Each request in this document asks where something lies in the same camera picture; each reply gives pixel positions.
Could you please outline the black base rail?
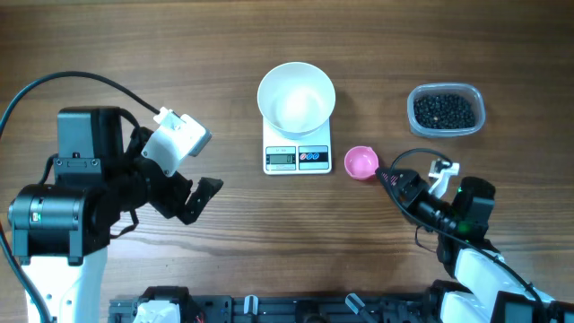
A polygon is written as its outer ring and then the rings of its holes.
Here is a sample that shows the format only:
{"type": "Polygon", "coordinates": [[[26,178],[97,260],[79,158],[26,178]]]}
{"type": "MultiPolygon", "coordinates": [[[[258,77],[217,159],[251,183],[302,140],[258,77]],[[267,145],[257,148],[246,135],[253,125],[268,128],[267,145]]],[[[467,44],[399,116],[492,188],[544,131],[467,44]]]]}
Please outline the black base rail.
{"type": "Polygon", "coordinates": [[[350,295],[335,297],[246,297],[192,295],[186,287],[154,286],[137,297],[109,302],[109,322],[134,322],[144,305],[166,301],[177,306],[168,322],[440,322],[436,296],[426,293],[361,295],[360,305],[350,295]]]}

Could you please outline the white digital kitchen scale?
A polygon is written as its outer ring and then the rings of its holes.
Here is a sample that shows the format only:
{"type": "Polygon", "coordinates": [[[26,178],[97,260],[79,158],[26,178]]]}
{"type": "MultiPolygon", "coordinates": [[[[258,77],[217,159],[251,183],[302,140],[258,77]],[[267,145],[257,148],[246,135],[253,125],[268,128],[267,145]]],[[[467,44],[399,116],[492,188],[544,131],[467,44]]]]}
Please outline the white digital kitchen scale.
{"type": "Polygon", "coordinates": [[[288,138],[263,121],[263,171],[266,175],[327,174],[333,168],[329,119],[314,132],[288,138]]]}

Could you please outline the black beans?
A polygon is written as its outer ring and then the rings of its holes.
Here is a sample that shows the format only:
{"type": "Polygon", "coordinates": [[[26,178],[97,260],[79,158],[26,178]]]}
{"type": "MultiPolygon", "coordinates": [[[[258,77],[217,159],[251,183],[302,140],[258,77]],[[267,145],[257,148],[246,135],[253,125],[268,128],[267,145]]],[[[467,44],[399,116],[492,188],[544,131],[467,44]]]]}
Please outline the black beans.
{"type": "Polygon", "coordinates": [[[416,121],[430,129],[474,127],[476,117],[472,104],[456,94],[424,95],[413,102],[416,121]]]}

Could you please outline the clear plastic food container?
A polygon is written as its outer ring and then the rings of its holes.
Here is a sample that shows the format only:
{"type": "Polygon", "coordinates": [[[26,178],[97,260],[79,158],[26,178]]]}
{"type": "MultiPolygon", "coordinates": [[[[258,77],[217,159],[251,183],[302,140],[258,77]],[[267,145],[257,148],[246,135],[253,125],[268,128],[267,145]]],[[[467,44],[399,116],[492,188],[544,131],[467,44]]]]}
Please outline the clear plastic food container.
{"type": "Polygon", "coordinates": [[[407,98],[407,118],[414,135],[446,138],[471,135],[486,119],[483,96],[467,83],[417,86],[407,98]]]}

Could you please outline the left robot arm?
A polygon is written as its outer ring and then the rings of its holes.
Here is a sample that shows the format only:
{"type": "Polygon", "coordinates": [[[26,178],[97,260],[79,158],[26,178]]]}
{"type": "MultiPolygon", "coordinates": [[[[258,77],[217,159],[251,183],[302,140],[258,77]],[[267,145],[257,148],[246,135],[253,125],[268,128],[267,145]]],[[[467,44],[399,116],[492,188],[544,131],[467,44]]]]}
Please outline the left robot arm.
{"type": "Polygon", "coordinates": [[[191,224],[222,188],[219,179],[178,172],[211,139],[201,123],[161,109],[156,129],[135,126],[124,138],[121,124],[132,120],[119,107],[62,109],[57,153],[41,180],[10,204],[13,236],[3,248],[25,289],[29,321],[96,321],[111,229],[121,215],[151,205],[191,224]]]}

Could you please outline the pink measuring scoop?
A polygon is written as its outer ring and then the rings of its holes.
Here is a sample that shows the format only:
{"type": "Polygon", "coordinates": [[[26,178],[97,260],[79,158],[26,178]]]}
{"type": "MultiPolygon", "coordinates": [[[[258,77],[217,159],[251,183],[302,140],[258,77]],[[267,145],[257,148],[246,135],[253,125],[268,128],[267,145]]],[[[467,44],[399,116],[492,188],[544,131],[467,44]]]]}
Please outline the pink measuring scoop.
{"type": "Polygon", "coordinates": [[[369,146],[354,146],[344,156],[344,168],[352,179],[371,179],[378,167],[378,156],[369,146]]]}

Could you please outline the white bowl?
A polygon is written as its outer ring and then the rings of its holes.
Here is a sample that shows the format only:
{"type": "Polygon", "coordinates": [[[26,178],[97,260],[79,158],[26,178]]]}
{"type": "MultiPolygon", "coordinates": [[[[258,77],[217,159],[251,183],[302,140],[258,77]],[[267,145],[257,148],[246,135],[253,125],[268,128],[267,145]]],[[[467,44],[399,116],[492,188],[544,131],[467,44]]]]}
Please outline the white bowl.
{"type": "Polygon", "coordinates": [[[308,135],[331,117],[335,86],[320,68],[288,62],[270,70],[257,89],[257,106],[271,128],[288,138],[308,135]]]}

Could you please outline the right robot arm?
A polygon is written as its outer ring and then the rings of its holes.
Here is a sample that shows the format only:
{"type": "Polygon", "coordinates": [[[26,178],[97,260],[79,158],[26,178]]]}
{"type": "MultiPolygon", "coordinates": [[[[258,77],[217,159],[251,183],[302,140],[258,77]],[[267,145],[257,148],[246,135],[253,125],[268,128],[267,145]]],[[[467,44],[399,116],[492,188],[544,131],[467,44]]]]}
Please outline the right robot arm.
{"type": "Polygon", "coordinates": [[[486,239],[495,187],[462,179],[453,202],[442,201],[414,170],[378,168],[376,177],[403,216],[438,234],[436,253],[453,284],[429,293],[440,322],[571,322],[573,306],[540,292],[511,269],[486,239]]]}

